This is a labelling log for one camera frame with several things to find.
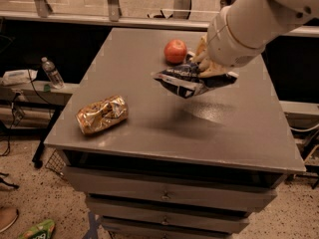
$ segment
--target hand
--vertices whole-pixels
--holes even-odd
[[[200,70],[200,74],[198,76],[200,78],[208,78],[227,73],[227,70],[223,66],[212,61],[208,56],[206,35],[201,36],[197,45],[195,56],[191,61],[199,64],[198,68]]]

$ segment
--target drawer handle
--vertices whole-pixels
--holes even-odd
[[[163,196],[161,197],[161,200],[163,200],[163,201],[170,200],[170,197],[168,196],[168,193],[166,191],[163,193]]]
[[[167,221],[166,217],[163,218],[163,221],[161,222],[161,225],[168,226],[168,221]]]

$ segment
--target white cable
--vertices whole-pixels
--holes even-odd
[[[317,127],[319,127],[319,123],[317,123],[315,126],[312,126],[310,128],[307,128],[307,129],[297,129],[297,128],[294,128],[294,127],[291,127],[290,129],[291,130],[294,130],[294,131],[300,131],[300,132],[303,132],[303,131],[311,131],[313,129],[316,129]]]

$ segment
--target black snack wrapper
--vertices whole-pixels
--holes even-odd
[[[170,92],[189,99],[205,92],[221,88],[236,82],[238,75],[228,72],[209,78],[200,78],[197,63],[187,62],[154,74],[154,79],[159,81]]]
[[[89,104],[78,111],[77,121],[83,134],[92,134],[127,119],[129,108],[121,96]]]

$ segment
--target wire basket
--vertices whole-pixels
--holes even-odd
[[[62,172],[63,167],[65,166],[65,162],[58,154],[57,150],[53,151],[52,155],[50,156],[48,162],[46,163],[45,167],[49,170],[54,171],[60,177],[64,178],[64,174]]]

